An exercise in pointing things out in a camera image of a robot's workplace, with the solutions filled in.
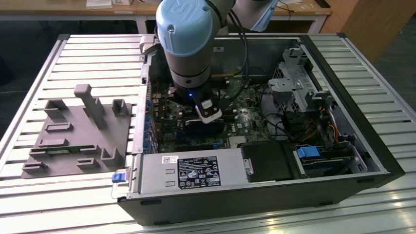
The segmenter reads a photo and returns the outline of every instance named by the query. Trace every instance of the slotted aluminum table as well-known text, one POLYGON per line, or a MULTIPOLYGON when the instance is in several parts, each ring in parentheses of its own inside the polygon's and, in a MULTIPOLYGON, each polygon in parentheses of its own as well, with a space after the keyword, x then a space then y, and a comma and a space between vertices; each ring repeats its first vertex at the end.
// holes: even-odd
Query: slotted aluminum table
MULTIPOLYGON (((416 114, 348 39, 313 35, 337 77, 406 175, 340 204, 184 224, 141 227, 110 196, 112 173, 20 179, 49 98, 81 105, 73 86, 89 83, 106 104, 137 102, 140 35, 72 35, 57 40, 0 142, 0 233, 406 233, 416 225, 416 114)), ((128 152, 134 116, 130 117, 128 152)))

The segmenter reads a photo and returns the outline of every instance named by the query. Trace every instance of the motherboard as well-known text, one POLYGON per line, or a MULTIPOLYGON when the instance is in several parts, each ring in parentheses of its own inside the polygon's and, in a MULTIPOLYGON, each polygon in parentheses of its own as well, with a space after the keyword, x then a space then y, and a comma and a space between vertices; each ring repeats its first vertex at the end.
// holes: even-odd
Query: motherboard
MULTIPOLYGON (((222 98, 234 94, 244 82, 242 78, 225 79, 224 86, 213 88, 222 98)), ((264 141, 270 138, 266 123, 260 116, 258 84, 245 87, 230 107, 222 110, 222 117, 202 124, 192 106, 178 105, 168 99, 166 84, 156 85, 153 110, 158 152, 182 152, 236 148, 245 142, 264 141)))

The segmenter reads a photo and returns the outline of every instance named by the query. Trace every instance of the green circuit board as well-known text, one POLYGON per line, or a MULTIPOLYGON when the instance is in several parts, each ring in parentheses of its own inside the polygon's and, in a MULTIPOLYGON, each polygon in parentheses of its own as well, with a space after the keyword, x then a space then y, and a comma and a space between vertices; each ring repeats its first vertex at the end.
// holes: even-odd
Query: green circuit board
MULTIPOLYGON (((233 95, 241 86, 242 79, 229 79, 229 85, 225 89, 213 89, 214 93, 222 98, 225 95, 233 95)), ((156 124, 160 132, 157 133, 158 152, 177 152, 188 147, 196 146, 204 149, 230 148, 229 137, 244 136, 246 142, 264 141, 269 139, 269 131, 260 117, 258 110, 258 85, 248 86, 229 108, 228 113, 232 116, 224 119, 224 130, 214 136, 189 137, 184 133, 184 125, 188 120, 196 118, 181 118, 181 114, 194 112, 190 106, 181 106, 168 100, 166 94, 161 94, 156 104, 156 124)))

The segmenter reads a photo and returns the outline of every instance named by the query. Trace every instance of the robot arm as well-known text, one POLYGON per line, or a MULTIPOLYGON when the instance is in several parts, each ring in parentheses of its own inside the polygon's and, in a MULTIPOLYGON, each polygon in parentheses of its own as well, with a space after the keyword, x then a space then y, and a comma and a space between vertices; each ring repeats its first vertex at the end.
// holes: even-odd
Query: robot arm
POLYGON ((157 8, 157 36, 182 103, 194 105, 204 123, 220 118, 218 100, 208 85, 212 43, 230 10, 241 25, 262 31, 277 0, 164 0, 157 8))

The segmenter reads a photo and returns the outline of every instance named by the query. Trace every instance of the white sticker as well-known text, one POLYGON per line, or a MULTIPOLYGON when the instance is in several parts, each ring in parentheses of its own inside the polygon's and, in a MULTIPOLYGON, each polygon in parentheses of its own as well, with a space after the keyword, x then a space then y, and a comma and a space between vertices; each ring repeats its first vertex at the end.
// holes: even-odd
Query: white sticker
POLYGON ((214 48, 213 48, 213 51, 214 51, 214 52, 224 52, 224 47, 214 47, 214 48))
POLYGON ((162 156, 161 163, 177 163, 177 156, 162 156))
POLYGON ((132 14, 132 11, 114 11, 114 14, 132 14))

